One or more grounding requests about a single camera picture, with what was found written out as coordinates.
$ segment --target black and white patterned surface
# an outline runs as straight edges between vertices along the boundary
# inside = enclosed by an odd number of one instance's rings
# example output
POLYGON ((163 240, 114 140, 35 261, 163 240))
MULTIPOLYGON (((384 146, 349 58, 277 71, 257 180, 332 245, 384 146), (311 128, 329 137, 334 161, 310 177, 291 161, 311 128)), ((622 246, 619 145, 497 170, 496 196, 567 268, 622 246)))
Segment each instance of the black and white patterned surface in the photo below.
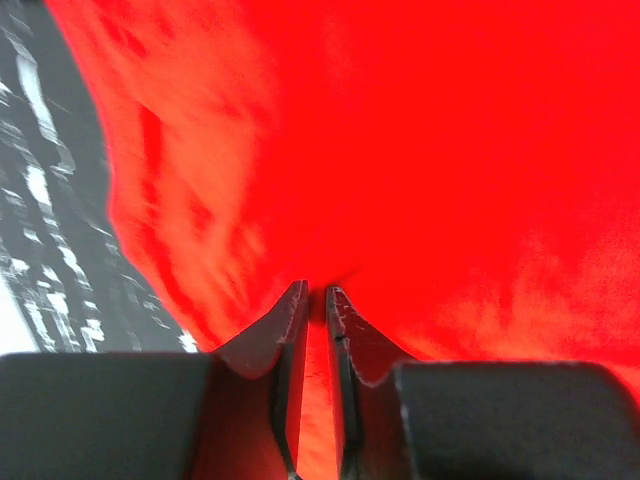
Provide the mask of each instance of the black and white patterned surface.
POLYGON ((195 351, 123 257, 87 89, 43 2, 0 0, 0 354, 195 351))

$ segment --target red surface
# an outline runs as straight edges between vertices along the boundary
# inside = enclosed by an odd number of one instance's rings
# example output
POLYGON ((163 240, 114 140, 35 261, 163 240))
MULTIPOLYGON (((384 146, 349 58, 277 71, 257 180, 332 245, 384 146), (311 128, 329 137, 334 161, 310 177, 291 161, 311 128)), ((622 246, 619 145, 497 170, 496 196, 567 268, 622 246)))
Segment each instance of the red surface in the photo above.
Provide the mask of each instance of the red surface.
POLYGON ((590 360, 640 399, 639 2, 49 3, 125 252, 203 348, 306 278, 422 359, 590 360))

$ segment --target red cloth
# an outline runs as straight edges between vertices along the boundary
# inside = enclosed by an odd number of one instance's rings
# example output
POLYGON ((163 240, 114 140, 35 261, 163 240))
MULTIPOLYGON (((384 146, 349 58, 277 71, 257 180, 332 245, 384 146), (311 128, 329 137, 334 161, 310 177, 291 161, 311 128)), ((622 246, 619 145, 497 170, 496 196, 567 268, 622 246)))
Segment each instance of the red cloth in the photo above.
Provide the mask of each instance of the red cloth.
POLYGON ((306 278, 422 359, 590 360, 640 399, 640 2, 49 4, 125 253, 202 348, 306 278))

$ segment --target wrinkled red fabric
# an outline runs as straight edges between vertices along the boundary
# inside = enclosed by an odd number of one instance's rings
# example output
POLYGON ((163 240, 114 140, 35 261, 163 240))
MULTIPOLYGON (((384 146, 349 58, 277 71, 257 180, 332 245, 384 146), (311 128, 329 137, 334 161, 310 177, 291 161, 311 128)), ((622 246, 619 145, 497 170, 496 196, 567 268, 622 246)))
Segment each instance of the wrinkled red fabric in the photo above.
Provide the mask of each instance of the wrinkled red fabric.
POLYGON ((124 251, 203 349, 306 278, 421 359, 588 360, 640 399, 640 2, 49 4, 124 251))

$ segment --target red fabric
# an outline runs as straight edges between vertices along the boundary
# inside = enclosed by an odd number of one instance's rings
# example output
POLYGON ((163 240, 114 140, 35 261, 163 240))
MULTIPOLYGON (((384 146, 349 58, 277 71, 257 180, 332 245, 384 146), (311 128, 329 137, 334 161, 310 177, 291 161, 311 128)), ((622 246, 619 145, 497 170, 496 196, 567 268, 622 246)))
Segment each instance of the red fabric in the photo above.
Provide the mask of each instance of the red fabric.
MULTIPOLYGON (((590 360, 640 399, 640 2, 49 3, 124 250, 204 349, 307 278, 422 359, 590 360)), ((318 322, 307 480, 326 383, 318 322)))

